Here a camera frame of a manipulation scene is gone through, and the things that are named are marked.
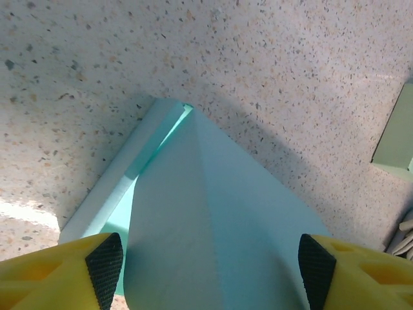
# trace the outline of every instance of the speckled countertop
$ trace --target speckled countertop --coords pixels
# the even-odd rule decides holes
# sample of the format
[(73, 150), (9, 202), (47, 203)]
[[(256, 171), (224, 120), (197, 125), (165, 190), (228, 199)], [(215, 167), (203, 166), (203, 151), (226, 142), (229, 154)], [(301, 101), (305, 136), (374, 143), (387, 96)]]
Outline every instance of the speckled countertop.
[(412, 1), (3, 1), (0, 25), (0, 259), (56, 243), (152, 97), (201, 109), (338, 238), (383, 248), (413, 196), (369, 165)]

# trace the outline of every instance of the light green object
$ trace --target light green object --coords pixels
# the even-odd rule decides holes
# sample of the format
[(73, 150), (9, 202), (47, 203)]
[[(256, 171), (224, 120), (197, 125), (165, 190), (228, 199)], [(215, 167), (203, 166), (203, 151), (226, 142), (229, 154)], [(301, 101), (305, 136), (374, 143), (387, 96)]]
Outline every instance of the light green object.
[(373, 165), (413, 182), (413, 84), (401, 90), (373, 155)]

